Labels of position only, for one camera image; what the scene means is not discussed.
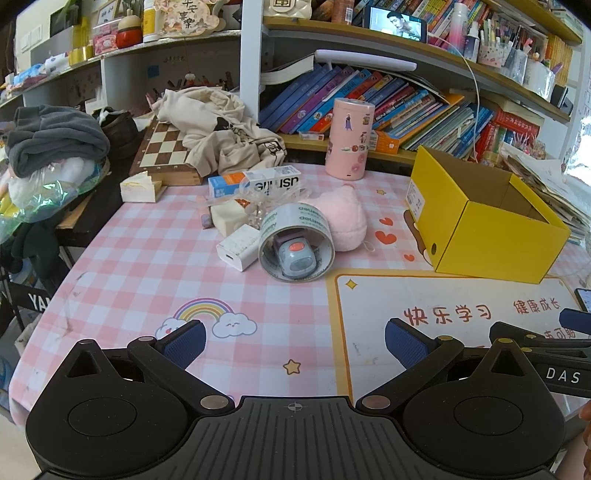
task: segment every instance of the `toy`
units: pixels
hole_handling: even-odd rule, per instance
[[[328,220],[337,252],[355,250],[365,238],[368,224],[355,189],[350,185],[325,192],[303,203],[312,205]]]
[[[298,279],[316,270],[316,256],[304,237],[294,238],[277,249],[281,271],[288,278]]]

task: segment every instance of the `gold container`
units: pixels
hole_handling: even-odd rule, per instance
[[[70,67],[73,67],[77,63],[91,59],[94,56],[94,48],[92,45],[87,45],[86,47],[75,48],[72,50],[68,55],[68,62],[70,63]]]

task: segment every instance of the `paper stack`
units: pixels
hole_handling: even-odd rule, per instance
[[[146,171],[140,172],[120,183],[124,202],[155,203],[166,190],[162,181],[154,181]]]
[[[569,242],[581,244],[591,229],[590,187],[564,175],[560,160],[536,160],[509,144],[503,144],[501,156],[570,228]]]

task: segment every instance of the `cloud print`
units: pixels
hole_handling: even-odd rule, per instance
[[[252,335],[255,332],[256,323],[243,313],[224,313],[212,328],[212,333],[217,338]]]
[[[162,323],[162,326],[156,330],[154,336],[160,340],[161,338],[167,336],[170,332],[175,331],[177,328],[181,328],[186,322],[184,320],[178,320],[173,318],[168,318]]]

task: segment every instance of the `decorative sign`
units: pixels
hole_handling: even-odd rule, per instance
[[[167,37],[211,33],[220,22],[203,0],[155,0],[154,7],[163,12],[161,34]]]

